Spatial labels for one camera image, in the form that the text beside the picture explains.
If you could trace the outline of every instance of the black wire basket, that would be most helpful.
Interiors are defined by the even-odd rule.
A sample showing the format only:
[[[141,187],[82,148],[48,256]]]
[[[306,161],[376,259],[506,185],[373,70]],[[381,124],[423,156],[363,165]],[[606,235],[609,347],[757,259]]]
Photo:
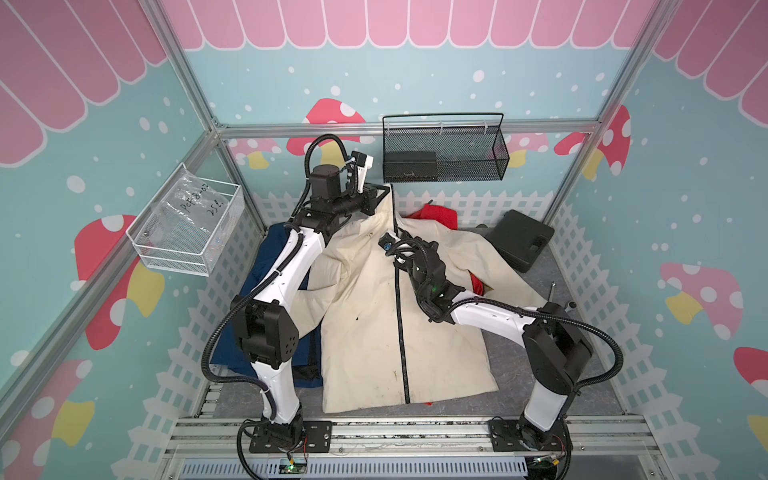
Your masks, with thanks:
[[[501,180],[509,163],[504,114],[404,114],[382,118],[385,182]]]

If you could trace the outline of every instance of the light blue wall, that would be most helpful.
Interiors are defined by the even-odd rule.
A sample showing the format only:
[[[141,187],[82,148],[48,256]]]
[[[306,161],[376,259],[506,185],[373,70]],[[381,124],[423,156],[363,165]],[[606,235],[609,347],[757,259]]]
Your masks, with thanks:
[[[0,385],[15,371],[11,354],[32,351],[76,295],[71,251],[78,232],[103,217],[138,214],[203,131],[168,63],[121,87],[109,104],[91,106],[72,131],[48,133],[45,150],[27,164],[0,172],[6,206],[0,250],[8,254],[0,289]],[[70,189],[70,177],[79,177],[84,191]]]
[[[287,45],[233,51],[206,45],[187,52],[214,114],[224,124],[300,123],[320,98],[341,100],[366,121],[404,111],[500,111],[506,118],[528,120],[593,118],[626,54],[610,45],[581,50],[487,44],[327,45],[311,50]],[[480,81],[475,81],[477,71],[483,73]]]
[[[579,180],[558,218],[558,254],[570,265],[566,273],[588,319],[607,326],[621,317],[601,311],[595,300],[610,297],[628,308],[627,323],[620,318],[609,330],[629,358],[619,376],[621,391],[634,412],[649,416],[679,478],[765,478],[768,453],[756,435],[768,432],[753,432],[747,417],[767,417],[768,399],[742,378],[733,356],[739,347],[768,350],[768,131],[740,115],[734,101],[717,100],[700,81],[657,58],[624,104],[633,139],[627,164],[615,177],[602,161],[596,181]],[[564,254],[569,235],[571,242],[583,240],[570,247],[572,256]],[[607,275],[607,293],[590,298],[591,291],[584,292],[574,265],[585,254],[599,255],[595,271]],[[680,291],[673,280],[664,281],[664,263],[730,273],[743,295],[738,329],[738,309],[717,318],[705,310],[690,325],[678,321],[666,300]],[[679,276],[685,290],[690,277]],[[728,303],[729,293],[721,290],[717,301]],[[731,325],[729,339],[716,334],[717,323]]]

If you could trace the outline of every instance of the black zipper trim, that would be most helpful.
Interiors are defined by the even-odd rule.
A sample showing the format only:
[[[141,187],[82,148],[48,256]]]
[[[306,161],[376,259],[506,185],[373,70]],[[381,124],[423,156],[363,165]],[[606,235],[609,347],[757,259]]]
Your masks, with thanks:
[[[397,216],[395,209],[395,191],[390,190],[392,195],[392,225],[395,227],[395,235],[399,233],[397,227]],[[402,368],[402,390],[406,394],[406,403],[411,402],[411,390],[408,386],[408,366],[406,365],[406,341],[402,338],[402,311],[400,309],[400,269],[395,265],[395,310],[397,311],[397,336],[400,341],[400,367]]]

